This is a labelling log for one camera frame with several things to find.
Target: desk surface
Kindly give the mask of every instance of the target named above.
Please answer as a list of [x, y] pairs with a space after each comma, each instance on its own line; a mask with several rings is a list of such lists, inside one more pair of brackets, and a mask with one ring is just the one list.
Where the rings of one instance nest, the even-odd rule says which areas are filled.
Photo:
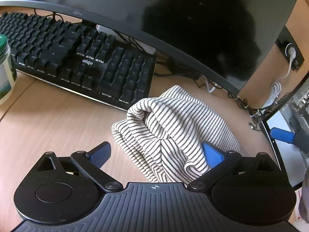
[[[32, 10], [25, 8], [1, 8], [0, 13], [1, 10], [32, 13]], [[165, 67], [157, 65], [156, 71], [158, 69], [164, 70]], [[182, 86], [192, 96], [215, 109], [250, 156], [265, 151], [274, 157], [263, 134], [249, 128], [249, 114], [240, 110], [223, 90], [209, 94], [188, 78], [154, 77], [150, 97], [159, 96], [174, 85]], [[69, 156], [77, 150], [88, 151], [108, 141], [112, 146], [112, 155], [102, 170], [123, 185], [147, 181], [112, 136], [112, 124], [125, 117], [124, 111], [18, 73], [13, 94], [0, 106], [0, 231], [8, 232], [20, 222], [13, 194], [46, 151], [54, 151], [57, 156]]]

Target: green lid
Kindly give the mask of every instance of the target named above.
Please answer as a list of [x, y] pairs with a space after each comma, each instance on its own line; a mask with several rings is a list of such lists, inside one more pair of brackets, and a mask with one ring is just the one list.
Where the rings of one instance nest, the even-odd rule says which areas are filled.
[[3, 52], [7, 47], [7, 37], [0, 34], [0, 53]]

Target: desk seam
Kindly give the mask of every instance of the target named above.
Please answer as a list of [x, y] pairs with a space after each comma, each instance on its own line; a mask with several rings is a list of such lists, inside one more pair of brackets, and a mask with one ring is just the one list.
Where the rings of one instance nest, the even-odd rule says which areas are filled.
[[32, 81], [31, 84], [29, 84], [25, 90], [16, 98], [16, 100], [7, 108], [7, 110], [3, 113], [3, 115], [0, 117], [0, 122], [2, 121], [2, 119], [4, 118], [4, 116], [8, 113], [8, 111], [11, 109], [11, 107], [16, 103], [16, 101], [21, 97], [21, 95], [23, 95], [25, 93], [26, 90], [28, 90], [28, 88], [35, 82], [37, 81], [36, 79]]

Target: white cable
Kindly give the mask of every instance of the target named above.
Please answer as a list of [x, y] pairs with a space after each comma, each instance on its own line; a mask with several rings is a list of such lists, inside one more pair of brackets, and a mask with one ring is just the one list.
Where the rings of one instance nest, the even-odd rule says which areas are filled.
[[204, 79], [204, 81], [205, 81], [205, 84], [206, 84], [206, 88], [207, 88], [208, 93], [213, 93], [214, 90], [216, 89], [216, 87], [213, 86], [213, 87], [210, 89], [210, 88], [209, 88], [208, 79], [207, 79], [204, 75], [202, 75], [202, 77], [203, 77], [203, 79]]
[[270, 95], [269, 98], [266, 100], [266, 102], [264, 103], [264, 105], [262, 106], [262, 108], [271, 106], [274, 101], [276, 100], [276, 98], [280, 95], [281, 93], [281, 89], [282, 86], [281, 84], [278, 82], [279, 79], [284, 79], [287, 78], [288, 75], [291, 72], [291, 67], [292, 67], [292, 62], [296, 57], [296, 50], [293, 47], [290, 47], [288, 50], [288, 55], [290, 56], [289, 58], [289, 69], [288, 72], [285, 76], [277, 78], [276, 81], [274, 83], [272, 83], [271, 88], [270, 88]]

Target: cloth fold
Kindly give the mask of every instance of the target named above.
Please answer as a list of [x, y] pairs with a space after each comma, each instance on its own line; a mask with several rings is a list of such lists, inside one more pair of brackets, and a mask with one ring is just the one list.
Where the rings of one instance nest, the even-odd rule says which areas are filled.
[[112, 134], [150, 182], [188, 184], [210, 170], [204, 141], [247, 156], [222, 117], [180, 86], [137, 102]]

